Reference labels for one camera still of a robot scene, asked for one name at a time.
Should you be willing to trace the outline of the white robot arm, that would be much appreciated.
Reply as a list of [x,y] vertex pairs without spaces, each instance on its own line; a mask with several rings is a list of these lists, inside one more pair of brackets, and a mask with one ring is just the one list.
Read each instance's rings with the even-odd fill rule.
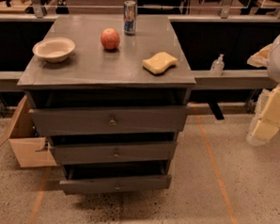
[[261,146],[269,143],[280,130],[280,34],[271,44],[251,55],[247,63],[266,67],[268,76],[277,83],[272,91],[262,90],[249,126],[247,142]]

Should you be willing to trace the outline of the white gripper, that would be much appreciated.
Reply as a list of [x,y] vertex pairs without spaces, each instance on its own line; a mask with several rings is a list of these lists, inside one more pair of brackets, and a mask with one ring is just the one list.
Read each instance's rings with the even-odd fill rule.
[[[268,67],[272,45],[268,44],[247,59],[258,68]],[[272,91],[263,89],[258,96],[255,115],[249,125],[247,142],[256,147],[268,143],[280,130],[280,85]]]

